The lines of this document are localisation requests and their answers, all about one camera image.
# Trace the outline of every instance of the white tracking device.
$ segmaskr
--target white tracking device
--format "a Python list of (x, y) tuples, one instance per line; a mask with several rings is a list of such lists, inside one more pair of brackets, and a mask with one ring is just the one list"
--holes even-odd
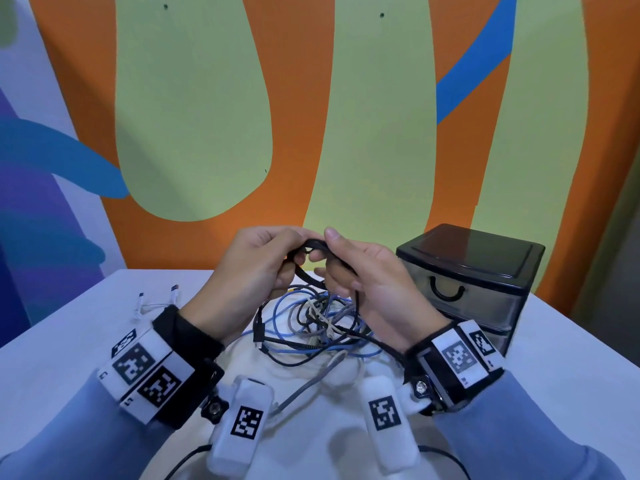
[(220, 397), (228, 401), (229, 409), (213, 429), (207, 468), (216, 475), (243, 477), (266, 427), (274, 399), (273, 388), (238, 376), (230, 387), (219, 384), (218, 390)]
[(411, 387), (397, 390), (386, 376), (364, 378), (358, 392), (382, 472), (389, 475), (416, 466), (420, 452), (406, 415), (425, 409), (431, 400), (412, 399)]

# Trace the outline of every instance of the qr code-like marker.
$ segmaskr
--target qr code-like marker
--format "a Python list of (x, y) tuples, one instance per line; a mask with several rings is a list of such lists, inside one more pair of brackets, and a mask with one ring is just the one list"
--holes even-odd
[(159, 408), (169, 398), (171, 393), (178, 389), (182, 381), (174, 376), (164, 365), (151, 374), (138, 389), (139, 395), (148, 400), (155, 407)]
[(375, 401), (369, 401), (369, 409), (371, 410), (373, 423), (378, 431), (402, 424), (394, 398), (390, 395)]
[(491, 342), (489, 342), (489, 339), (487, 339), (484, 333), (482, 333), (482, 330), (476, 330), (469, 333), (469, 337), (471, 337), (471, 340), (476, 343), (476, 346), (482, 355), (487, 356), (495, 352)]
[(260, 427), (260, 421), (263, 415), (264, 411), (240, 406), (240, 411), (238, 411), (236, 421), (234, 422), (233, 427), (231, 427), (231, 434), (240, 436), (241, 438), (247, 438), (249, 440), (254, 439), (255, 434), (258, 432), (258, 428)]
[(456, 374), (466, 371), (477, 363), (476, 358), (461, 340), (444, 349), (442, 355)]
[(124, 379), (124, 382), (132, 385), (155, 362), (151, 354), (142, 345), (136, 344), (113, 363), (113, 368)]
[(119, 341), (116, 345), (111, 348), (111, 358), (116, 357), (120, 352), (124, 350), (126, 346), (132, 343), (136, 339), (136, 329), (134, 328), (128, 334), (126, 334), (121, 341)]

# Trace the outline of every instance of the forearm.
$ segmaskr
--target forearm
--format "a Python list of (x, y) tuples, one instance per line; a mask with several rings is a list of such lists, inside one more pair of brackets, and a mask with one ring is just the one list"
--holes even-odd
[(0, 478), (138, 479), (172, 432), (124, 412), (92, 375), (34, 439), (0, 462)]
[(620, 469), (567, 438), (505, 372), (471, 404), (433, 417), (474, 480), (619, 480)]

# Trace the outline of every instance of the colorful wall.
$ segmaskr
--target colorful wall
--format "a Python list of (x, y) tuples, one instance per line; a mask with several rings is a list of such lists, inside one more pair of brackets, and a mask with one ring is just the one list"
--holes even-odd
[(29, 318), (31, 288), (48, 312), (124, 263), (212, 268), (272, 223), (541, 242), (536, 293), (568, 314), (640, 140), (640, 0), (0, 6), (0, 243)]

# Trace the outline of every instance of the black lid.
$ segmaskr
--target black lid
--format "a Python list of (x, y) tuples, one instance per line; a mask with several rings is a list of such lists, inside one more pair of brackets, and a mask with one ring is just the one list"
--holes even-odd
[(407, 262), (510, 294), (526, 294), (536, 277), (542, 244), (440, 224), (396, 249)]

